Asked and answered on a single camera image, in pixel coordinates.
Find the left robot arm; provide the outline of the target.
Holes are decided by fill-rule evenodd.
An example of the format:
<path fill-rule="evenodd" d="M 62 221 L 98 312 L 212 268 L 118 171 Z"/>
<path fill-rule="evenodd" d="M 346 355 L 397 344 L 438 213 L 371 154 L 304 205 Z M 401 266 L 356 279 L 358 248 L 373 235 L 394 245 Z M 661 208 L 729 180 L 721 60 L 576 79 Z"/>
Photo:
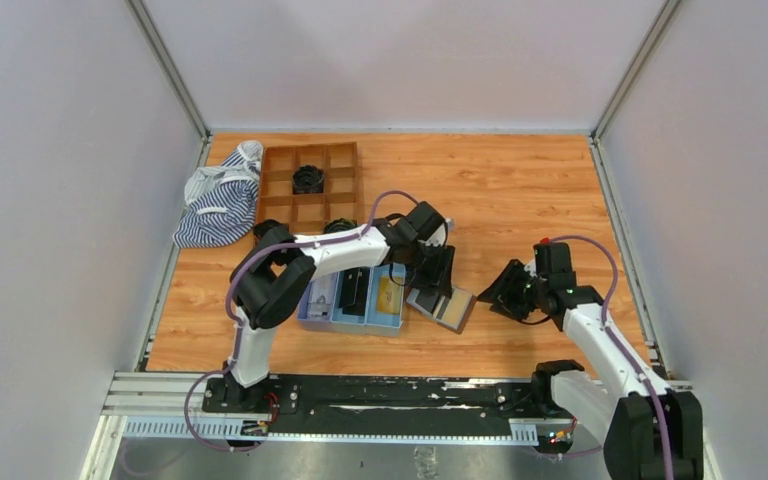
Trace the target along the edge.
<path fill-rule="evenodd" d="M 430 287 L 450 295 L 450 223 L 422 201 L 406 214 L 372 216 L 335 233 L 297 235 L 282 224 L 270 228 L 230 276 L 225 310 L 235 336 L 219 373 L 227 392 L 243 399 L 267 379 L 277 329 L 315 280 L 351 269 L 401 264 L 416 276 L 430 273 Z"/>

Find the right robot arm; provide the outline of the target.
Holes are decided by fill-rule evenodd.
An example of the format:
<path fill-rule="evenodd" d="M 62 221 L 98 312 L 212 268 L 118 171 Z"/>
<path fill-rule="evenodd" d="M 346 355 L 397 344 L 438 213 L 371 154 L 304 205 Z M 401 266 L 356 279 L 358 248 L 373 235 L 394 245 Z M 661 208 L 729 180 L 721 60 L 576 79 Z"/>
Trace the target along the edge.
<path fill-rule="evenodd" d="M 519 322 L 539 310 L 585 354 L 597 376 L 572 360 L 536 366 L 540 403 L 570 413 L 600 443 L 612 479 L 701 479 L 703 412 L 673 388 L 615 328 L 605 299 L 577 281 L 570 263 L 511 260 L 478 297 Z"/>

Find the brown leather card holder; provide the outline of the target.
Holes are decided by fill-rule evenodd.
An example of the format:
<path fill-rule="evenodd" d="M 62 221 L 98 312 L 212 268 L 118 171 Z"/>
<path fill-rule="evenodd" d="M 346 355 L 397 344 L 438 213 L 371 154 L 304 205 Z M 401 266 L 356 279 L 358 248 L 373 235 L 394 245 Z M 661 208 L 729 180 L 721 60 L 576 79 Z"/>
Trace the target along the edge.
<path fill-rule="evenodd" d="M 424 318 L 460 335 L 471 315 L 476 297 L 458 287 L 453 288 L 451 296 L 431 290 L 412 289 L 408 293 L 406 303 Z"/>

